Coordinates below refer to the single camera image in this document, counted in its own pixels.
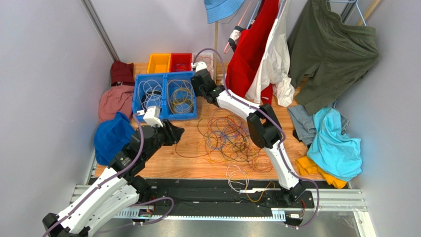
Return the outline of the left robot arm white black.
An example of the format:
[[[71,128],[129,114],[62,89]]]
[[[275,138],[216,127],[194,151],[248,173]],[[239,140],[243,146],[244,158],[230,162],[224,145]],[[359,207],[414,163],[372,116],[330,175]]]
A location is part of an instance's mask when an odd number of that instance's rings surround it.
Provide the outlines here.
[[[151,185],[139,176],[146,162],[163,146],[177,144],[184,128],[164,119],[139,125],[130,141],[116,153],[100,177],[67,208],[43,220],[45,237],[92,237],[109,220],[132,206],[149,206]]]

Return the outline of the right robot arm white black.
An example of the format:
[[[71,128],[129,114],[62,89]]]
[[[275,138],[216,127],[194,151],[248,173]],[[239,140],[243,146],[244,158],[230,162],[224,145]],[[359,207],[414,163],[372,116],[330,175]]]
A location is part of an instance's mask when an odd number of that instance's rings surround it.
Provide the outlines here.
[[[303,179],[293,170],[283,141],[286,136],[269,104],[259,105],[235,95],[224,85],[216,85],[207,69],[196,69],[191,77],[196,96],[203,97],[209,104],[226,109],[247,122],[252,142],[269,157],[278,182],[283,189],[282,198],[287,204],[314,202],[319,207],[318,194],[305,198]]]

